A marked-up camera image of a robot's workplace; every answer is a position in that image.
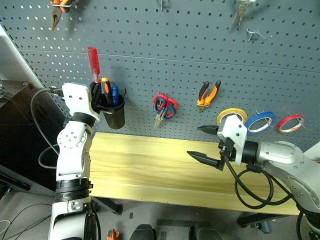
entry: gray floor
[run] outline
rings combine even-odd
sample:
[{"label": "gray floor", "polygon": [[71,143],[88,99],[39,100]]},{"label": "gray floor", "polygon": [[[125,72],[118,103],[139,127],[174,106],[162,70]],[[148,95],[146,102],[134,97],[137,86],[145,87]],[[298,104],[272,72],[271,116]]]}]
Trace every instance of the gray floor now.
[{"label": "gray floor", "polygon": [[[0,201],[0,220],[12,220],[23,208],[37,203],[52,204],[52,197],[13,192]],[[151,224],[157,232],[157,240],[188,240],[188,225],[191,222],[211,222],[220,233],[223,240],[295,240],[296,216],[288,216],[271,222],[272,234],[263,234],[257,228],[240,228],[237,218],[243,214],[240,211],[210,209],[204,207],[179,206],[153,202],[138,202],[115,200],[123,204],[121,216],[114,215],[109,209],[100,209],[98,216],[101,222],[102,239],[106,239],[109,229],[115,228],[121,233],[122,240],[129,240],[132,232],[139,224]],[[51,212],[50,206],[34,206],[27,209],[9,228],[5,239],[22,231],[32,222],[41,219]],[[159,225],[160,222],[170,225]],[[25,232],[19,240],[45,240],[48,237],[49,219]],[[0,223],[0,232],[5,227]],[[302,237],[309,239],[306,221],[301,225]]]}]

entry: tape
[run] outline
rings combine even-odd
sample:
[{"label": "tape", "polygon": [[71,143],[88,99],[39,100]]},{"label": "tape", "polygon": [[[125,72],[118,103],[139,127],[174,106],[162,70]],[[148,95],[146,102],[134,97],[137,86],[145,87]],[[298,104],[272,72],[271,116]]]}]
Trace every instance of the tape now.
[{"label": "tape", "polygon": [[235,114],[241,118],[241,122],[244,124],[248,120],[248,114],[245,110],[242,110],[240,108],[228,108],[226,110],[223,110],[219,113],[218,117],[216,118],[216,124],[220,126],[222,119],[227,116]]},{"label": "tape", "polygon": [[[259,127],[257,129],[251,129],[251,126],[258,122],[261,119],[265,119],[266,123],[262,127]],[[251,117],[245,124],[244,126],[248,129],[247,135],[252,136],[252,135],[257,135],[257,134],[262,134],[266,131],[269,130],[269,128],[273,127],[276,124],[276,115],[272,111],[266,111],[266,112],[261,112],[256,116]]]},{"label": "tape", "polygon": [[[287,122],[296,119],[299,121],[299,123],[297,125],[295,125],[292,128],[289,129],[282,129],[283,125],[286,124]],[[288,116],[285,117],[284,119],[282,119],[279,123],[278,123],[278,131],[282,134],[287,134],[287,133],[292,133],[294,131],[297,131],[299,128],[301,128],[303,126],[305,122],[305,118],[302,115],[296,114],[296,115],[292,115],[292,116]]]}]

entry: wooden tabletop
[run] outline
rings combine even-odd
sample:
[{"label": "wooden tabletop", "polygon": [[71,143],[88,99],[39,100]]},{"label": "wooden tabletop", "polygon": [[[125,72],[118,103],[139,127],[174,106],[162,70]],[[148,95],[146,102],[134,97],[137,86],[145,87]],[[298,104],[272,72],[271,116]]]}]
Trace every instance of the wooden tabletop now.
[{"label": "wooden tabletop", "polygon": [[[219,171],[199,163],[187,151],[220,159],[218,144],[214,142],[98,132],[90,149],[92,195],[245,212],[299,214],[293,200],[259,210],[245,207],[236,196],[235,179],[226,165]],[[237,173],[245,169],[244,164],[233,166]],[[241,179],[258,196],[267,198],[269,185],[262,174],[249,172]],[[277,201],[286,194],[274,185],[272,201]],[[240,194],[246,202],[258,204],[242,189]]]}]

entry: red scissors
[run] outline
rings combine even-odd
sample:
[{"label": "red scissors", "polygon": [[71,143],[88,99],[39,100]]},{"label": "red scissors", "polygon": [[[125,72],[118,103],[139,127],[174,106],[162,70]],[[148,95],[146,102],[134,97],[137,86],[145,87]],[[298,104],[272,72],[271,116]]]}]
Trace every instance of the red scissors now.
[{"label": "red scissors", "polygon": [[178,111],[178,103],[162,93],[154,97],[153,105],[156,112],[154,128],[157,128],[163,119],[171,119]]}]

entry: gray pegboard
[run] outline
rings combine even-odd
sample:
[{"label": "gray pegboard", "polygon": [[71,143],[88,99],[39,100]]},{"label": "gray pegboard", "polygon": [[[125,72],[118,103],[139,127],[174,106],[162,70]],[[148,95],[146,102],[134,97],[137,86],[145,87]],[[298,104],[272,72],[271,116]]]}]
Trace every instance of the gray pegboard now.
[{"label": "gray pegboard", "polygon": [[[77,1],[51,32],[51,6],[42,0],[1,2],[1,25],[44,86],[89,84],[86,47],[99,50],[101,75],[127,89],[126,124],[96,130],[141,136],[217,141],[197,131],[215,124],[226,108],[288,112],[305,116],[308,129],[280,134],[274,127],[251,140],[293,142],[303,150],[320,140],[318,1],[258,0],[240,29],[229,31],[235,1]],[[247,42],[246,29],[273,38]],[[222,81],[217,98],[202,114],[196,98],[204,81]],[[152,99],[158,91],[179,103],[172,120],[154,130]],[[63,102],[54,98],[67,114]]]}]

